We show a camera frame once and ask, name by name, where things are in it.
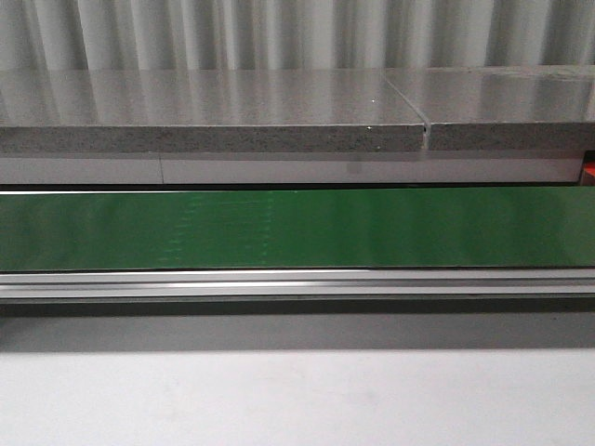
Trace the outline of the white pleated curtain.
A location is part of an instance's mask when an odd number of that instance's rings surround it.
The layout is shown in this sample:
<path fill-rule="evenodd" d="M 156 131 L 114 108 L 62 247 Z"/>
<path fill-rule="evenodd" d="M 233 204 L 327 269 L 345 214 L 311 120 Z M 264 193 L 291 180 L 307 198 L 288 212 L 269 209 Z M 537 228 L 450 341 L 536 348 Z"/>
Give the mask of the white pleated curtain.
<path fill-rule="evenodd" d="M 5 1 L 5 70 L 590 65 L 590 1 Z"/>

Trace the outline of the right grey stone slab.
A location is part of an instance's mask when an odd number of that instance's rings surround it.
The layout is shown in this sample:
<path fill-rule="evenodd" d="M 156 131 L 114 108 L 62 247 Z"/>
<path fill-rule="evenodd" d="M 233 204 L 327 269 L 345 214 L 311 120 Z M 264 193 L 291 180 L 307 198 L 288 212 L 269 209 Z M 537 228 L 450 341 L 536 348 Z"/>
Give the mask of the right grey stone slab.
<path fill-rule="evenodd" d="M 593 66 L 390 69 L 438 151 L 591 151 Z"/>

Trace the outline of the green conveyor belt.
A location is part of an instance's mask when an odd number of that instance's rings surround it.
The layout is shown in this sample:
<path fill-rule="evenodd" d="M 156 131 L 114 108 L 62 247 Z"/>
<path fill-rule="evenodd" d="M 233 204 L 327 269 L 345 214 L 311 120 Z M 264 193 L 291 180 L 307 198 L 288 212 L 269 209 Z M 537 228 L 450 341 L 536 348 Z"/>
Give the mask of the green conveyor belt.
<path fill-rule="evenodd" d="M 591 187 L 5 194 L 4 272 L 590 267 Z"/>

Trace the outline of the grey stone slab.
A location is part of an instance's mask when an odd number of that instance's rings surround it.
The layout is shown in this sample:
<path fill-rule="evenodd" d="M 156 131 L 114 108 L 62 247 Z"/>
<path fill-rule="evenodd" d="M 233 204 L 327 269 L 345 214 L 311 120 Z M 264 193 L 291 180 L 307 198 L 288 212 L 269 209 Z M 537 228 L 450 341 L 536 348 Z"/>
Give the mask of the grey stone slab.
<path fill-rule="evenodd" d="M 593 66 L 390 69 L 438 151 L 591 151 Z"/>
<path fill-rule="evenodd" d="M 1 75 L 6 154 L 416 152 L 424 133 L 378 71 Z"/>

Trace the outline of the red plastic tray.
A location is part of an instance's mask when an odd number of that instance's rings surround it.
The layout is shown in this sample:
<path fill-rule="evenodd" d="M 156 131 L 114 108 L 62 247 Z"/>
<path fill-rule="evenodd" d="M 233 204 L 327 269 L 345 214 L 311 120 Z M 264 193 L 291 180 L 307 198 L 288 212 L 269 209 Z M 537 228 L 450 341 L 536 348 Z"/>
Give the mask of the red plastic tray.
<path fill-rule="evenodd" d="M 595 185 L 595 163 L 588 162 L 583 165 L 581 184 L 583 186 Z"/>

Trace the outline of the left grey stone slab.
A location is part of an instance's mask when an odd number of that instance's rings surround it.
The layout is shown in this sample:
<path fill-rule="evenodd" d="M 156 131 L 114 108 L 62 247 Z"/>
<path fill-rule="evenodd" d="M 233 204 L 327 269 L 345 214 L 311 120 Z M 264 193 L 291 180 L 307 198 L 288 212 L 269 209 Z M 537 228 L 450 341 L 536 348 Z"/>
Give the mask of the left grey stone slab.
<path fill-rule="evenodd" d="M 416 152 L 424 133 L 378 71 L 1 75 L 6 154 Z"/>

